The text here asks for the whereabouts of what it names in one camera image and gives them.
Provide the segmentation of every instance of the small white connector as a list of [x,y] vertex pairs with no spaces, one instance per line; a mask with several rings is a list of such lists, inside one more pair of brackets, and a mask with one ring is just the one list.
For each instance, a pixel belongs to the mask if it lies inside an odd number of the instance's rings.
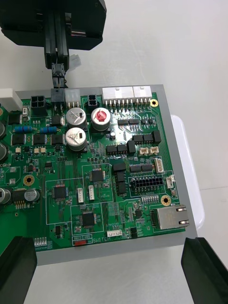
[[0,103],[7,112],[22,111],[23,103],[13,89],[0,89]]
[[159,153],[159,149],[158,149],[158,147],[150,147],[149,148],[149,155],[158,155],[158,153]]
[[148,148],[139,148],[139,156],[143,156],[143,155],[149,155]]
[[166,183],[167,183],[167,188],[171,189],[174,187],[173,183],[175,182],[174,175],[170,175],[169,177],[166,178]]
[[163,168],[162,160],[160,158],[155,158],[154,163],[155,163],[156,172],[157,173],[163,173],[164,168]]

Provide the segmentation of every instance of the white plastic housing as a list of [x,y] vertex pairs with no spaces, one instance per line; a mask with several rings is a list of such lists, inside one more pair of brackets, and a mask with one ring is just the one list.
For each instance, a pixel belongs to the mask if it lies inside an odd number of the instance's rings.
[[6,111],[22,111],[23,103],[13,89],[0,89],[0,103]]

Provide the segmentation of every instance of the silver capacitor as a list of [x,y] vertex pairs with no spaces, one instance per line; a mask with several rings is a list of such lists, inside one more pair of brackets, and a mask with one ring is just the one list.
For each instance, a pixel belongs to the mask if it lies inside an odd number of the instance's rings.
[[6,204],[11,198],[11,193],[8,189],[0,188],[0,204]]
[[39,199],[39,192],[35,189],[27,189],[24,196],[26,201],[36,201]]
[[111,115],[105,108],[97,108],[91,114],[92,126],[97,131],[105,131],[109,127]]
[[73,151],[82,151],[86,146],[86,133],[80,128],[71,128],[65,135],[65,141]]
[[84,129],[87,125],[86,113],[81,108],[72,108],[66,114],[66,121],[69,128],[81,128]]

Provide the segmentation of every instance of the integrated circuit chip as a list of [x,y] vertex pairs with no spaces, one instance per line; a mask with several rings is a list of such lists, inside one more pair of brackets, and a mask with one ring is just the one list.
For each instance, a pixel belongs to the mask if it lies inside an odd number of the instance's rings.
[[54,188],[54,199],[59,200],[59,199],[65,199],[67,197],[67,191],[66,187],[55,187]]
[[103,171],[102,170],[96,170],[92,171],[92,182],[97,182],[97,181],[103,181]]
[[13,134],[12,135],[12,145],[15,144],[25,144],[25,134]]
[[62,134],[52,134],[51,135],[51,144],[63,144],[63,135]]
[[33,144],[45,144],[47,142],[47,136],[45,134],[34,134]]
[[132,139],[134,140],[134,142],[136,144],[143,143],[143,136],[142,135],[134,135]]
[[89,227],[94,226],[94,214],[93,213],[83,213],[82,215],[82,226],[83,227]]

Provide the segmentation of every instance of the white surface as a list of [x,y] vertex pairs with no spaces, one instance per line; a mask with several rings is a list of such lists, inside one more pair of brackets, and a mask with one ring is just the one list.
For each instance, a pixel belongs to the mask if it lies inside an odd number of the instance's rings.
[[185,182],[188,188],[196,229],[199,229],[203,226],[205,213],[200,195],[199,185],[197,182],[196,172],[191,157],[188,138],[186,136],[183,121],[176,115],[171,115],[171,119],[184,171]]
[[8,111],[22,111],[23,103],[13,89],[0,89],[0,103]]
[[[201,236],[228,266],[228,1],[106,0],[104,41],[79,54],[69,87],[164,84],[181,117],[206,214]],[[0,87],[52,87],[42,48],[0,35]],[[182,247],[39,267],[25,304],[192,304]]]

